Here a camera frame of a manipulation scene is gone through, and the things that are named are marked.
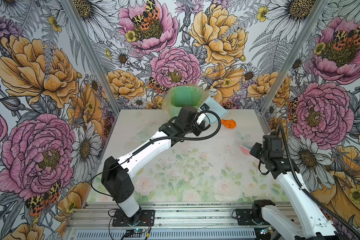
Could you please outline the grey-green plastic dustpan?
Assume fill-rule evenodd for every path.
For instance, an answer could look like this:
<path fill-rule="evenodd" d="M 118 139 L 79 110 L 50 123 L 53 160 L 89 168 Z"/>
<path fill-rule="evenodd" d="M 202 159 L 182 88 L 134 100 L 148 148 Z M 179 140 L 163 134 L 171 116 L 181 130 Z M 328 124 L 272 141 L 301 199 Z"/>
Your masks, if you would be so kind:
<path fill-rule="evenodd" d="M 212 111 L 216 113 L 219 116 L 219 120 L 222 120 L 224 116 L 228 113 L 228 110 L 226 110 L 224 107 L 222 107 L 218 102 L 215 101 L 212 97 L 208 97 L 204 101 L 204 105 L 207 106 L 207 109 L 209 111 Z M 207 113 L 208 118 L 211 120 L 211 125 L 214 125 L 218 122 L 216 117 L 213 114 Z"/>

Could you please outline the large orange paper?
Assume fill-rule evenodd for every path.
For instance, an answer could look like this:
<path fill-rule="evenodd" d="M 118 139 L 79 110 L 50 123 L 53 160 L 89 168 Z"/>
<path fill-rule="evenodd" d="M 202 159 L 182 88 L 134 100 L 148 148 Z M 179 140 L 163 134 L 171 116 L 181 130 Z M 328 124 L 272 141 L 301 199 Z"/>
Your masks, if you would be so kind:
<path fill-rule="evenodd" d="M 237 126 L 234 120 L 221 120 L 221 122 L 227 129 L 234 129 Z"/>

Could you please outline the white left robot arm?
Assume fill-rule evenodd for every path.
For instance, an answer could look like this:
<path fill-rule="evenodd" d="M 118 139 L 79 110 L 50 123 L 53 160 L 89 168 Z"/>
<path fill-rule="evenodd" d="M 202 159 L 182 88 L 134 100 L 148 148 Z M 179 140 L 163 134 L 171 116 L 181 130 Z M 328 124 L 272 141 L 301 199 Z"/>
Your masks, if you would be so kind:
<path fill-rule="evenodd" d="M 191 106 L 182 107 L 177 116 L 164 123 L 137 149 L 117 159 L 114 157 L 106 159 L 101 183 L 131 222 L 141 216 L 141 207 L 134 197 L 135 186 L 132 178 L 153 158 L 176 143 L 198 141 L 198 136 L 210 126 L 210 123 L 206 123 L 210 109 L 206 104 L 200 109 Z"/>

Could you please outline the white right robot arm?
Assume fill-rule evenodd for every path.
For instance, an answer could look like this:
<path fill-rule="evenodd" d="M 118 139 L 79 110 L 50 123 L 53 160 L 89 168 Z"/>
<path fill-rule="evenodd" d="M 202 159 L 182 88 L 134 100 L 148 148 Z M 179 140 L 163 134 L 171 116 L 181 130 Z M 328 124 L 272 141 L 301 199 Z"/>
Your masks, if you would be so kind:
<path fill-rule="evenodd" d="M 332 221 L 322 213 L 319 205 L 308 193 L 297 166 L 284 158 L 283 143 L 279 136 L 265 135 L 250 154 L 264 164 L 267 171 L 286 193 L 300 222 L 295 224 L 271 200 L 257 200 L 252 206 L 252 220 L 268 223 L 286 240 L 340 240 Z"/>

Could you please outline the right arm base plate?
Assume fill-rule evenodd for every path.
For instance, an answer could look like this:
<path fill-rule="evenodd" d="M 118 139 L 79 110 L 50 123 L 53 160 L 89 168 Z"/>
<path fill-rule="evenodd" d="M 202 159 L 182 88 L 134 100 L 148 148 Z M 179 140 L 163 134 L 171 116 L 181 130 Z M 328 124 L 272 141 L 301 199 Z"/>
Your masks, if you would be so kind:
<path fill-rule="evenodd" d="M 250 209 L 235 209 L 232 212 L 232 218 L 237 221 L 239 226 L 270 226 L 266 221 L 255 221 Z"/>

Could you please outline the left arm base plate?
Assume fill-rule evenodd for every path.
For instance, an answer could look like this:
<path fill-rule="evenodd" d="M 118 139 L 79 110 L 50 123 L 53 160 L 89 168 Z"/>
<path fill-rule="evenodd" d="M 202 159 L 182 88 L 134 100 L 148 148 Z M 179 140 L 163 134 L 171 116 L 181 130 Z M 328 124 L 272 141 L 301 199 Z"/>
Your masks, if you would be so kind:
<path fill-rule="evenodd" d="M 153 227 L 155 222 L 155 210 L 139 210 L 131 218 L 117 209 L 113 216 L 113 227 Z"/>

